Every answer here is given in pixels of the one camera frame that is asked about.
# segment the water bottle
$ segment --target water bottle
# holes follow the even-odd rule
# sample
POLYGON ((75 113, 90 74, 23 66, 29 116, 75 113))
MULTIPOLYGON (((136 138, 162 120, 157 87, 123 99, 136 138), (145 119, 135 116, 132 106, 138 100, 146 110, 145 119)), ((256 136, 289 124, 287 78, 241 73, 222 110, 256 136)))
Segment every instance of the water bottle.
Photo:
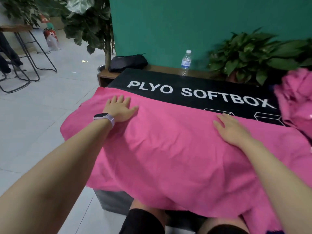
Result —
POLYGON ((186 50, 186 54, 184 55, 181 63, 181 75, 187 76, 188 75, 188 69, 191 65, 191 50, 186 50))

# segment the pink towel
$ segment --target pink towel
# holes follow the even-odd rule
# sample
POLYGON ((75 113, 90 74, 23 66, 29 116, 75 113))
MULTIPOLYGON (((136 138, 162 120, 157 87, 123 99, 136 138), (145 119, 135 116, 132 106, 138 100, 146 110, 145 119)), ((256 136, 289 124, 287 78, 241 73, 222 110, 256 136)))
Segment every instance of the pink towel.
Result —
POLYGON ((305 68, 289 71, 274 93, 283 121, 312 138, 312 72, 305 68))
MULTIPOLYGON (((87 185, 125 191, 146 205, 206 217, 244 215, 252 234, 281 226, 246 156, 213 127, 216 113, 165 103, 123 90, 98 88, 61 126, 65 140, 101 113, 113 95, 131 97, 139 111, 116 123, 87 185)), ((310 145, 294 128, 237 119, 312 186, 310 145)))

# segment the black pouch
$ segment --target black pouch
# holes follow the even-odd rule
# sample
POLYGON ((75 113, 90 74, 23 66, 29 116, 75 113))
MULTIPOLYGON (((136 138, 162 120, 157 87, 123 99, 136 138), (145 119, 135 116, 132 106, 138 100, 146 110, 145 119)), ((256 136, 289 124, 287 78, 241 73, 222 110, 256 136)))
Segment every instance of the black pouch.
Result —
POLYGON ((140 69, 142 70, 147 66, 147 60, 143 55, 133 55, 133 56, 115 56, 111 65, 108 68, 109 72, 123 72, 126 68, 140 69))

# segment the green wall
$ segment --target green wall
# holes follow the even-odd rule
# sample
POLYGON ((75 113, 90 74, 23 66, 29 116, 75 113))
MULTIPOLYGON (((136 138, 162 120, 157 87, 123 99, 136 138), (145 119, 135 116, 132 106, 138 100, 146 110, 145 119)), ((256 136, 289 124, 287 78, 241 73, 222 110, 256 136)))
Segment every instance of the green wall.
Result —
POLYGON ((230 32, 263 31, 279 39, 312 37, 312 0, 110 0, 118 55, 143 54, 152 65, 205 69, 207 52, 230 32))

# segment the watch face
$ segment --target watch face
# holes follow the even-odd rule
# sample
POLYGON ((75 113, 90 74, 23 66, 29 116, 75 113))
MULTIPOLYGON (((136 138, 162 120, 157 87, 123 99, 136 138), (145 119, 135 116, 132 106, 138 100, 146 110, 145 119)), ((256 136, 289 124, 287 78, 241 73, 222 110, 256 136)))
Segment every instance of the watch face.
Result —
POLYGON ((96 114, 94 117, 96 118, 96 117, 105 117, 105 116, 107 116, 108 115, 108 113, 99 113, 99 114, 96 114))

